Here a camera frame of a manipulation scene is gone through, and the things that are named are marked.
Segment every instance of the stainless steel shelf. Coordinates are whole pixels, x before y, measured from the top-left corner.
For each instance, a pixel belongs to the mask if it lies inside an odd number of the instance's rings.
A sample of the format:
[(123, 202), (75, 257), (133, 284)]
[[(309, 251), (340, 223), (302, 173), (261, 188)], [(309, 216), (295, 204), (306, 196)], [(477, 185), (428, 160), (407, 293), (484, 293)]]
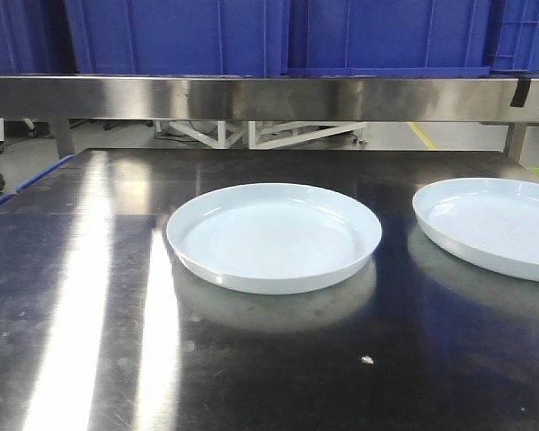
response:
[(539, 79), (0, 77), (0, 118), (24, 117), (539, 122)]

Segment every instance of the stainless steel table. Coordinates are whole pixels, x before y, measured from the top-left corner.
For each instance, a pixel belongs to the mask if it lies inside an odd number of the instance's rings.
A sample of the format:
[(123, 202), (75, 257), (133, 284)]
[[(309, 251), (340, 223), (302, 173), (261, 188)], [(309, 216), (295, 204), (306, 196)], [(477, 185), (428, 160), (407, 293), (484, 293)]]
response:
[[(539, 284), (416, 225), (498, 153), (88, 150), (0, 207), (0, 430), (539, 430)], [(189, 274), (163, 226), (200, 193), (292, 181), (380, 217), (341, 285), (265, 297)]]

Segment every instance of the blue plastic bin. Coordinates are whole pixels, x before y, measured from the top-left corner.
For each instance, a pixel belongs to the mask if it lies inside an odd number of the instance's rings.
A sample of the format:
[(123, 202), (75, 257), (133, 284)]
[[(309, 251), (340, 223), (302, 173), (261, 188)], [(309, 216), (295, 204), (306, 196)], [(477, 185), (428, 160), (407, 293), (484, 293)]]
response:
[(491, 0), (485, 53), (492, 71), (539, 73), (539, 0)]
[(292, 0), (289, 75), (478, 76), (489, 0)]
[(0, 0), (0, 75), (74, 71), (63, 0)]
[(281, 75), (289, 0), (66, 0), (85, 74)]

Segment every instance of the white plate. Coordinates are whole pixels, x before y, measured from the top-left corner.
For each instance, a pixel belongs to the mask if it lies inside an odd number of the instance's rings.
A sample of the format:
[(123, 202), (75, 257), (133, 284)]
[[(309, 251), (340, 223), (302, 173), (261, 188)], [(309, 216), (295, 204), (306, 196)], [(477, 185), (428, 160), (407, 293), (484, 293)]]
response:
[(539, 281), (539, 184), (467, 178), (429, 184), (413, 197), (423, 232), (473, 265)]
[(381, 240), (381, 225), (340, 193), (264, 183), (192, 199), (173, 213), (166, 233), (198, 277), (241, 292), (285, 295), (354, 275)]

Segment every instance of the floor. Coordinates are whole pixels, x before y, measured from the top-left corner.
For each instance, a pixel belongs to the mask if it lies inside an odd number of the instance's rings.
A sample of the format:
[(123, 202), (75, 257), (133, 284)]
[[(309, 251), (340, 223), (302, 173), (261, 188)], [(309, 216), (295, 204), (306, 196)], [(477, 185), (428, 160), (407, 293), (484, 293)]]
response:
[[(153, 128), (143, 122), (121, 121), (104, 130), (100, 121), (85, 122), (73, 129), (77, 152), (90, 147), (206, 148), (202, 144), (156, 139)], [(4, 193), (14, 193), (18, 184), (57, 160), (56, 141), (48, 136), (48, 127), (40, 124), (40, 135), (30, 139), (21, 122), (8, 122), (4, 153), (0, 154), (0, 172), (6, 185)], [(369, 125), (367, 143), (356, 145), (352, 135), (331, 136), (292, 149), (338, 150), (493, 150), (501, 151), (507, 127), (480, 123), (384, 123)], [(539, 167), (539, 126), (527, 130), (521, 157), (526, 167)]]

